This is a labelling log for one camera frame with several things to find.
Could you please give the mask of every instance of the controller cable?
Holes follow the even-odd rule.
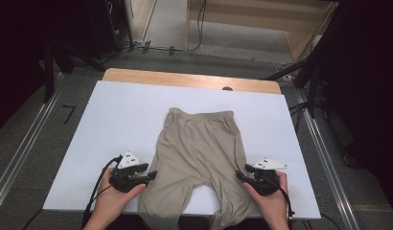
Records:
[[[22,230],[26,230],[29,225],[33,222],[33,220],[35,220],[35,218],[43,211],[43,208],[40,208],[37,212],[35,212],[35,215],[32,216],[29,221],[27,221],[27,223],[23,226]]]
[[[283,194],[283,197],[286,200],[287,205],[289,207],[289,230],[292,230],[292,215],[294,215],[295,213],[292,211],[291,202],[289,201],[289,195],[286,193],[286,191],[284,191],[283,188],[281,188],[278,184],[274,183],[272,180],[270,180],[266,177],[262,177],[262,179],[264,179],[267,182],[269,182],[270,184],[274,185]]]
[[[113,162],[118,163],[120,160],[122,159],[122,156],[119,157],[115,157],[113,159],[111,159],[109,162],[107,162],[107,164],[104,166],[104,168],[102,169],[101,174],[99,175],[98,181],[96,182],[95,188],[92,192],[92,195],[89,199],[88,204],[86,205],[86,209],[85,212],[83,212],[83,218],[82,218],[82,224],[81,224],[81,229],[83,229],[83,227],[85,227],[86,223],[89,221],[90,215],[89,212],[91,210],[92,207],[92,203],[95,201],[95,199],[101,194],[103,193],[105,190],[107,190],[108,188],[110,188],[112,185],[107,186],[105,189],[101,190],[100,192],[98,192],[98,194],[96,195],[96,192],[98,190],[98,186],[101,183],[102,177],[104,176],[104,172],[107,170],[107,168],[109,167],[110,164],[112,164]]]

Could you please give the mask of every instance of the hand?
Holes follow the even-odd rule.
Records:
[[[288,194],[287,175],[276,172],[280,179],[280,187]],[[259,205],[263,218],[271,230],[289,229],[287,224],[287,202],[280,190],[272,195],[259,195],[248,183],[243,183],[245,190]]]
[[[109,178],[112,174],[113,168],[108,168],[102,177],[101,184],[98,188],[98,193],[110,186]],[[83,228],[84,230],[98,230],[105,229],[111,222],[113,222],[122,213],[123,209],[129,201],[138,196],[146,189],[145,184],[140,184],[134,187],[130,192],[122,193],[115,188],[110,187],[104,190],[96,198],[95,209],[91,218]]]

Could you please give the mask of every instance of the tripod leg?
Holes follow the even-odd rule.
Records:
[[[78,51],[74,47],[72,47],[72,46],[70,46],[67,43],[62,42],[62,41],[59,41],[58,43],[67,52],[69,52],[70,54],[76,55],[78,58],[81,58],[83,61],[85,61],[89,65],[93,66],[95,69],[97,69],[99,71],[103,71],[103,72],[106,71],[106,69],[100,63],[98,63],[98,62],[94,61],[93,59],[87,57],[85,54],[81,53],[80,51]]]
[[[54,65],[53,65],[53,44],[49,42],[45,48],[44,73],[45,73],[45,98],[44,103],[48,103],[54,94]]]
[[[311,73],[311,86],[310,86],[310,93],[308,95],[308,105],[307,109],[311,114],[312,118],[315,118],[313,113],[313,105],[315,103],[315,93],[316,93],[316,86],[318,84],[319,79],[319,67],[315,66],[314,71]]]

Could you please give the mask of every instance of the white table surface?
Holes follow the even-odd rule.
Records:
[[[283,95],[98,81],[44,203],[45,210],[83,211],[104,165],[131,150],[151,163],[171,107],[187,113],[233,110],[248,164],[265,157],[287,164],[295,219],[320,219],[307,168]],[[125,208],[137,211],[138,197]],[[220,209],[215,192],[194,189],[184,215]],[[259,217],[258,210],[250,217]]]

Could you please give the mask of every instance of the wire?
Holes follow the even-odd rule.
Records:
[[[302,220],[302,224],[304,224],[305,229],[313,230],[310,222],[308,220]]]
[[[313,102],[312,104],[313,106],[317,106],[317,107],[322,107],[322,103],[321,102]],[[289,111],[292,111],[293,109],[295,109],[294,111],[292,111],[289,115],[293,116],[294,114],[297,114],[297,118],[295,121],[295,125],[294,125],[294,129],[295,129],[295,133],[298,133],[298,128],[299,128],[299,123],[304,115],[305,110],[307,110],[309,106],[308,102],[304,102],[304,103],[299,103],[297,105],[294,105],[292,107],[289,107]]]
[[[323,213],[321,213],[321,216],[324,217],[324,218],[326,218],[326,219],[328,219],[331,223],[334,224],[334,226],[336,226],[337,229],[340,230],[339,226],[337,225],[337,223],[336,223],[333,219],[331,219],[330,217],[326,216],[326,215],[323,214]]]
[[[41,213],[41,211],[43,211],[43,208],[38,209],[37,212],[35,212],[35,215],[32,216],[29,221],[27,221],[27,223],[23,226],[23,228],[21,230],[26,230],[29,225],[33,222],[33,220],[35,220],[35,218]]]
[[[119,157],[115,157],[113,159],[111,159],[109,162],[107,162],[107,164],[104,166],[104,168],[102,169],[101,174],[98,177],[98,181],[95,184],[95,188],[92,191],[92,195],[89,198],[89,202],[86,205],[86,209],[83,212],[83,218],[82,218],[82,223],[81,223],[81,229],[83,229],[83,227],[86,225],[86,223],[89,221],[89,211],[92,207],[92,203],[95,201],[95,199],[98,197],[98,195],[100,195],[101,193],[103,193],[106,189],[110,188],[110,186],[108,186],[107,188],[103,189],[102,191],[100,191],[97,195],[95,195],[95,193],[98,190],[98,186],[101,183],[102,177],[104,176],[104,172],[107,170],[107,168],[109,167],[110,164],[112,164],[112,162],[119,162],[122,159],[122,156]]]
[[[178,50],[174,48],[168,48],[168,47],[157,47],[157,46],[139,46],[135,45],[134,48],[139,48],[139,49],[150,49],[150,50],[158,50],[158,51],[166,51],[166,52],[179,52],[179,53],[195,53],[200,50],[200,45],[202,44],[202,39],[203,39],[203,21],[205,19],[205,12],[206,12],[206,2],[207,0],[204,0],[202,3],[202,6],[199,9],[199,14],[197,17],[197,30],[198,30],[198,44],[196,45],[195,48],[185,51],[185,50]]]
[[[295,63],[285,63],[285,64],[282,64],[282,65],[277,65],[277,66],[275,66],[274,67],[274,70],[275,70],[275,72],[280,72],[281,70],[284,70],[285,68],[285,66],[288,66],[288,65],[294,65]]]
[[[116,57],[116,55],[118,55],[119,53],[122,53],[123,51],[125,51],[125,50],[127,50],[129,48],[130,47],[122,47],[122,49],[119,50],[119,51],[115,51],[115,52],[112,52],[110,54],[102,56],[102,58],[105,58],[105,57],[108,57],[108,56],[110,56],[110,57],[108,57],[106,60],[100,62],[99,64],[105,64],[105,63],[111,61],[113,58]],[[72,60],[72,62],[74,63],[75,66],[89,66],[88,64],[82,63],[80,61]]]
[[[275,187],[276,187],[278,190],[280,190],[280,192],[283,194],[283,197],[284,197],[284,199],[286,200],[287,205],[288,205],[288,207],[289,207],[289,230],[291,230],[291,229],[292,229],[292,215],[294,215],[295,213],[292,211],[291,202],[290,202],[290,200],[289,200],[289,195],[286,193],[286,191],[284,191],[283,188],[280,187],[280,185],[274,183],[272,180],[270,180],[270,179],[268,179],[268,178],[266,178],[266,177],[264,177],[264,176],[261,176],[261,178],[264,179],[264,180],[266,180],[267,182],[269,182],[269,183],[272,184],[273,186],[275,186]]]

